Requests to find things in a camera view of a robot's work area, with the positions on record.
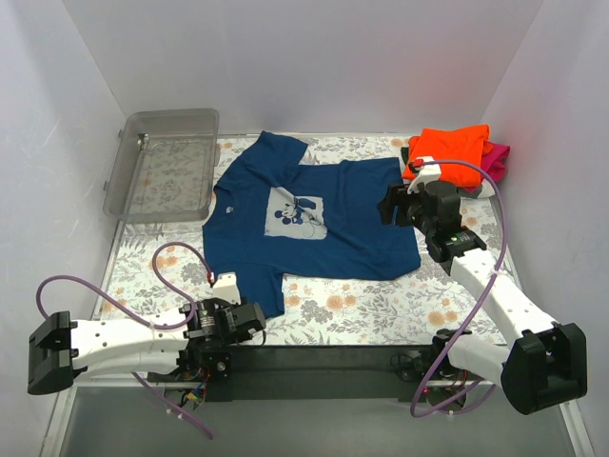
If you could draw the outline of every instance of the navy t-shirt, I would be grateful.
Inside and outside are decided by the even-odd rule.
[[[377,203],[402,181],[398,158],[298,165],[306,143],[263,131],[226,170],[203,227],[216,275],[265,317],[284,313],[285,273],[392,280],[421,264],[413,228],[384,226]]]

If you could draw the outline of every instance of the black base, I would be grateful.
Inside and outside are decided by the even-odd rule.
[[[209,367],[206,401],[396,398],[409,402],[429,353],[430,346],[224,348],[209,353],[214,361],[224,360],[227,369],[219,373]],[[150,373],[148,380],[169,379]]]

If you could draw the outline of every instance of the folded clothing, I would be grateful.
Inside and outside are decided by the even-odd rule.
[[[497,143],[488,142],[492,146],[491,151],[484,155],[481,160],[481,168],[486,171],[493,181],[498,182],[505,175],[505,164],[503,161],[510,155],[510,147]],[[468,192],[474,192],[478,187],[466,187]]]
[[[463,160],[480,167],[482,156],[490,153],[493,148],[488,142],[489,134],[487,125],[451,131],[423,129],[420,136],[413,136],[408,140],[408,162],[431,156],[435,160]],[[481,175],[468,167],[441,165],[441,170],[440,179],[462,188],[476,188],[482,182]],[[414,173],[406,167],[403,178],[412,180],[414,177]]]

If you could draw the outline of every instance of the graphic print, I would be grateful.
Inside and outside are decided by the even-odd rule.
[[[327,235],[324,200],[296,197],[284,188],[272,188],[266,208],[265,235],[323,240]]]

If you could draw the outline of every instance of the wire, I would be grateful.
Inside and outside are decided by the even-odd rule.
[[[498,271],[499,268],[501,267],[501,265],[503,264],[503,259],[505,258],[505,253],[507,251],[507,224],[505,221],[505,219],[506,219],[505,218],[505,206],[503,204],[503,199],[501,197],[501,193],[499,192],[499,187],[497,186],[497,183],[495,183],[495,181],[493,181],[493,178],[491,178],[490,175],[486,171],[484,171],[480,167],[476,167],[475,165],[472,165],[468,162],[464,162],[463,160],[433,160],[433,161],[429,161],[429,162],[424,162],[423,165],[463,165],[465,167],[470,167],[471,169],[474,169],[475,171],[480,173],[489,182],[489,184],[495,191],[495,194],[497,195],[497,200],[499,203],[499,209],[500,209],[500,213],[501,213],[501,233],[502,233],[501,251],[499,253],[499,257],[497,258],[497,262],[495,263],[495,271]],[[461,398],[463,395],[465,395],[467,392],[469,392],[472,388],[476,387],[480,383],[480,381],[476,381],[471,386],[466,387],[464,390],[462,390],[459,393],[453,395],[452,397],[444,400],[443,402],[438,403],[437,405],[430,407],[429,409],[426,409],[423,412],[417,412],[417,405],[418,405],[419,401],[421,400],[422,392],[425,389],[425,387],[427,386],[427,383],[429,382],[431,377],[434,375],[434,373],[436,372],[436,370],[442,363],[442,360],[444,359],[444,357],[446,357],[446,355],[448,354],[448,351],[455,345],[455,343],[457,342],[457,339],[463,334],[463,332],[465,331],[467,326],[469,326],[469,324],[474,319],[474,316],[482,308],[484,300],[486,300],[486,297],[490,293],[491,288],[495,284],[496,280],[497,280],[497,273],[493,273],[491,275],[490,279],[488,280],[488,284],[482,291],[480,298],[476,302],[476,305],[474,305],[474,307],[472,308],[470,313],[467,315],[467,317],[465,317],[465,320],[462,322],[460,327],[457,328],[457,331],[455,331],[455,333],[450,338],[448,343],[446,343],[446,345],[444,346],[444,348],[442,349],[442,351],[440,352],[440,354],[438,355],[436,360],[433,362],[433,364],[431,364],[431,367],[429,367],[429,370],[423,376],[421,383],[417,387],[415,395],[412,399],[412,403],[410,404],[410,407],[409,407],[410,414],[413,417],[422,418],[422,417],[428,416],[429,414],[432,414],[433,412],[436,412],[436,411],[440,411],[440,412],[447,414],[446,411],[442,410],[443,407],[453,403],[458,398]],[[454,414],[463,414],[465,412],[471,411],[472,409],[475,409],[476,407],[479,407],[491,395],[491,393],[495,390],[495,387],[496,386],[493,385],[490,389],[488,389],[488,391],[482,396],[482,398],[475,405],[472,405],[471,407],[466,407],[459,411],[454,411]]]
[[[467,370],[465,371],[465,374],[463,375],[463,381],[461,382],[461,385],[459,386],[459,388],[465,386],[466,382],[467,382]]]
[[[242,348],[259,348],[260,346],[264,346],[266,344],[266,330],[262,330],[263,332],[263,342],[260,345],[242,345],[241,343],[237,343],[237,346],[240,346]]]
[[[190,320],[195,315],[195,310],[197,308],[195,300],[190,295],[188,295],[186,292],[184,292],[183,290],[181,290],[179,288],[176,288],[167,279],[165,279],[163,277],[163,275],[161,274],[161,272],[159,271],[159,268],[157,266],[157,257],[159,256],[159,254],[164,249],[169,248],[171,246],[180,246],[182,248],[186,248],[186,249],[190,250],[191,252],[194,252],[196,254],[196,256],[199,258],[199,260],[201,261],[201,263],[205,266],[205,268],[207,270],[207,276],[213,278],[213,272],[211,271],[211,268],[207,264],[206,259],[203,257],[203,255],[197,249],[192,247],[191,245],[187,245],[186,243],[182,243],[181,241],[172,241],[170,243],[165,243],[160,248],[156,249],[156,251],[154,252],[154,255],[152,255],[152,270],[154,271],[154,274],[159,279],[159,281],[161,281],[165,286],[167,286],[168,288],[173,290],[178,295],[186,298],[190,302],[190,312],[188,313],[187,318],[185,320],[181,321],[181,322],[178,322],[177,324],[171,324],[171,325],[167,325],[167,324],[158,325],[158,324],[155,324],[153,326],[150,321],[147,321],[146,319],[144,319],[144,318],[138,316],[137,314],[135,314],[130,309],[124,307],[119,302],[117,302],[112,297],[110,297],[107,293],[105,293],[103,290],[101,290],[97,286],[94,286],[89,281],[87,281],[85,279],[78,278],[76,276],[69,275],[69,274],[58,274],[58,275],[55,275],[55,276],[50,276],[49,278],[45,279],[42,283],[40,283],[40,286],[38,286],[38,290],[36,290],[36,306],[38,307],[38,310],[43,315],[43,317],[45,319],[49,319],[49,314],[45,311],[45,308],[44,308],[44,306],[42,304],[42,290],[45,288],[45,286],[48,283],[52,283],[53,281],[66,280],[66,281],[72,281],[74,283],[81,284],[82,286],[85,286],[89,290],[92,290],[93,292],[95,292],[98,295],[100,295],[102,298],[106,299],[108,302],[112,303],[118,309],[123,311],[127,316],[129,316],[135,322],[137,322],[138,324],[142,324],[143,326],[154,327],[157,330],[174,330],[176,328],[180,328],[182,326],[185,326],[188,322],[190,322]]]
[[[398,379],[400,379],[400,381],[404,381],[405,383],[408,383],[409,380],[404,378],[405,375],[405,371],[408,368],[412,368],[412,364],[414,362],[414,359],[412,357],[410,357],[407,354],[404,354],[402,352],[398,352],[397,354],[393,354],[391,356],[391,358],[389,359],[389,365],[391,365],[392,368],[394,368],[396,376],[398,376]]]
[[[199,392],[199,390],[201,390],[201,387],[205,387],[205,390],[207,390],[207,380],[208,379],[209,379],[209,375],[205,378],[204,381],[201,382],[201,384],[199,386],[197,386],[196,388],[191,390],[190,393],[194,393],[196,395]]]
[[[178,407],[184,407],[186,405],[186,403],[188,403],[187,395],[188,395],[188,391],[185,390],[184,393],[182,394],[182,398],[180,399],[180,405],[178,405]]]
[[[159,400],[161,400],[171,410],[173,410],[173,412],[177,413],[178,417],[183,417],[184,419],[189,421],[191,424],[193,424],[195,427],[200,429],[206,435],[207,438],[209,438],[210,440],[213,440],[213,432],[206,425],[205,422],[203,422],[201,419],[199,419],[198,417],[196,417],[194,414],[190,413],[183,407],[179,407],[178,405],[173,403],[171,400],[165,398],[161,393],[159,393],[155,388],[153,388],[149,383],[147,383],[144,380],[144,378],[142,378],[142,376],[140,376],[139,374],[137,374],[137,373],[131,373],[131,374],[148,392],[155,395]]]

